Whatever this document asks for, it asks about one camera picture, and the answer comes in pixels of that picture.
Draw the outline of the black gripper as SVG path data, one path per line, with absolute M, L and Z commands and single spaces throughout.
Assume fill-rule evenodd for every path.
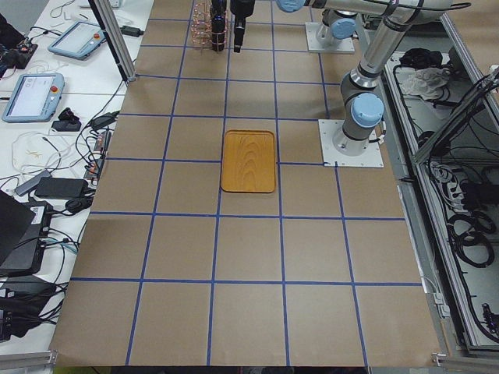
M 255 0 L 231 0 L 231 13 L 235 17 L 249 17 L 253 14 L 255 2 Z

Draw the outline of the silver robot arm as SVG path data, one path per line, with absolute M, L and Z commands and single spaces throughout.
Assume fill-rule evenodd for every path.
M 356 30 L 356 12 L 326 9 L 322 12 L 324 30 L 320 36 L 326 44 L 350 38 Z
M 348 156 L 359 156 L 365 151 L 371 132 L 383 118 L 384 104 L 373 89 L 406 31 L 413 25 L 429 23 L 447 11 L 471 6 L 469 2 L 454 4 L 451 1 L 278 1 L 277 4 L 283 12 L 296 12 L 309 6 L 381 17 L 374 39 L 359 64 L 341 83 L 345 120 L 333 135 L 333 144 Z

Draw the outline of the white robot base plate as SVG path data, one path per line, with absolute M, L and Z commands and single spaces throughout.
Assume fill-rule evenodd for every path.
M 382 168 L 380 144 L 375 130 L 369 139 L 356 141 L 342 131 L 343 120 L 318 121 L 323 165 L 344 168 Z

